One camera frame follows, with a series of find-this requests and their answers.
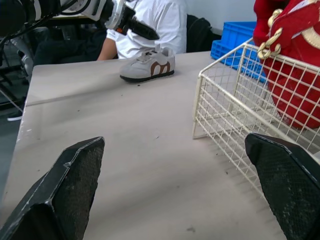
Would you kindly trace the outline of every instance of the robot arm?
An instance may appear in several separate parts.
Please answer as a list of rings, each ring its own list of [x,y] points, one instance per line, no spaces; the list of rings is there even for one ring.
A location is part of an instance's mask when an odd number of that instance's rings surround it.
[[[103,21],[107,29],[114,29],[124,35],[131,29],[146,39],[159,39],[154,29],[134,17],[135,11],[127,7],[125,2],[125,0],[0,0],[0,36],[14,38],[15,33],[25,24],[39,23],[63,14],[63,11],[68,9],[94,21]]]

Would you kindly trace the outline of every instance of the gold chain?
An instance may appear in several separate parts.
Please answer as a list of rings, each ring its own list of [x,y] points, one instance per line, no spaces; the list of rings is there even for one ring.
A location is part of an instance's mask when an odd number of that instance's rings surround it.
[[[272,16],[268,20],[268,26],[271,28],[272,24],[274,23],[276,17],[282,13],[282,9],[277,9],[273,12]],[[267,59],[270,57],[272,53],[278,55],[281,52],[281,45],[278,43],[275,46],[274,52],[272,52],[269,48],[270,46],[275,43],[275,41],[280,37],[282,34],[283,28],[279,28],[275,33],[274,36],[270,37],[266,42],[261,43],[258,49],[258,57],[262,60]]]

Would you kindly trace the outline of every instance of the black backpack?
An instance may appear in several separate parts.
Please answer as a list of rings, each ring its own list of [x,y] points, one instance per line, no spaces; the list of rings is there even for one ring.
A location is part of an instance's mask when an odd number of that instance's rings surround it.
[[[210,51],[212,42],[220,39],[221,36],[212,32],[212,27],[205,18],[187,16],[187,53]]]

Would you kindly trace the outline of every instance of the red bag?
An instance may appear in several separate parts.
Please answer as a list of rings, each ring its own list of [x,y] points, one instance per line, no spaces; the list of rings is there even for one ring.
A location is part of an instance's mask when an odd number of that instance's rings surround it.
[[[269,58],[271,53],[282,54],[320,67],[320,1],[256,0],[254,11],[253,40],[265,66],[273,69],[263,70],[280,116],[295,128],[320,127],[320,77]]]

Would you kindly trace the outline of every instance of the white table surface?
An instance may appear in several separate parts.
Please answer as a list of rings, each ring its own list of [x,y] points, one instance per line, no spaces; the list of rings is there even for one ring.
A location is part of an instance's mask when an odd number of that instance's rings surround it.
[[[105,138],[85,240],[285,239],[269,207],[208,139],[192,140],[192,109],[208,52],[137,84],[123,61],[37,66],[5,190],[1,222],[61,151]]]

